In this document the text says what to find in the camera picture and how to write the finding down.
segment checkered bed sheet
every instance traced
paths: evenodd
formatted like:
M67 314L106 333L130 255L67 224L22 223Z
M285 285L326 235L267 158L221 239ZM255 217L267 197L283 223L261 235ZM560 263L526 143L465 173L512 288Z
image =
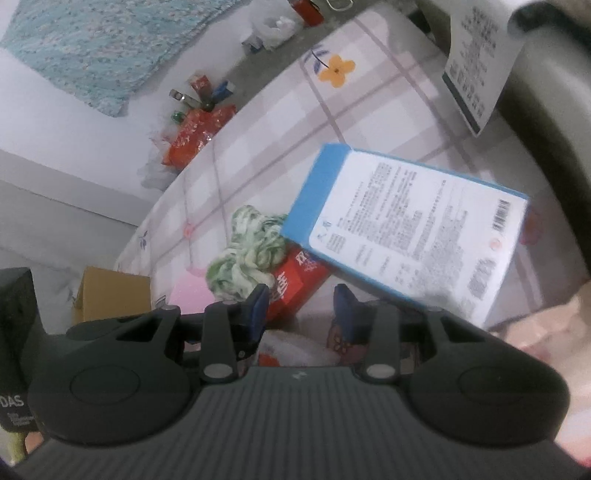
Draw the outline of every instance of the checkered bed sheet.
M326 142L459 171L530 196L489 325L566 301L588 278L533 158L498 114L479 138L469 134L441 80L445 57L406 17L378 4L314 51L356 63L345 84L321 82L310 53L285 69L179 175L125 247L115 268L149 275L153 302L170 294L183 271L206 268L224 249L238 207L289 212ZM301 333L325 341L333 287L341 281L332 276L303 307ZM360 299L371 298L358 287L352 285Z

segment blue trigger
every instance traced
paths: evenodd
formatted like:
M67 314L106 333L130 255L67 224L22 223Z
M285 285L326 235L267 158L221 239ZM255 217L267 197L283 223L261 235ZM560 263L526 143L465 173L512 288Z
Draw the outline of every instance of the blue trigger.
M348 291L337 286L333 297L335 309L335 323L340 327L342 338L345 342L353 342L353 313L354 305L346 294Z
M251 340L259 341L265 330L269 298L269 289L266 288L255 301L251 316Z

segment green and white cloth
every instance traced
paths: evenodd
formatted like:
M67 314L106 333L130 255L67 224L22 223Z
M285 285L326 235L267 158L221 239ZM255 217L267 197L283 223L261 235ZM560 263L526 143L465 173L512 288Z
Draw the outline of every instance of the green and white cloth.
M205 277L218 300L245 300L259 283L275 286L271 271L285 258L287 240L279 232L286 217L263 215L251 205L234 212L230 244Z

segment white paper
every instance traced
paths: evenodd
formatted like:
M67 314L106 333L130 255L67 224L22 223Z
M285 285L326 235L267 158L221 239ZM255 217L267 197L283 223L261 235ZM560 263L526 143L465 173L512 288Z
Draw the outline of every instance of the white paper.
M526 207L473 180L353 151L309 242L391 290L482 326Z
M452 44L443 80L475 136L491 117L524 43L507 32L508 11L498 16L501 20L479 5L462 2L451 17Z

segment blue blanket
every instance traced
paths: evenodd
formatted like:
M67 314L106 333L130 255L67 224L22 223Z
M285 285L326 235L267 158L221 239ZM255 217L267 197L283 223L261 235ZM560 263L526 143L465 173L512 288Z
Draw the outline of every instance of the blue blanket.
M21 0L0 47L117 116L163 62L239 0Z

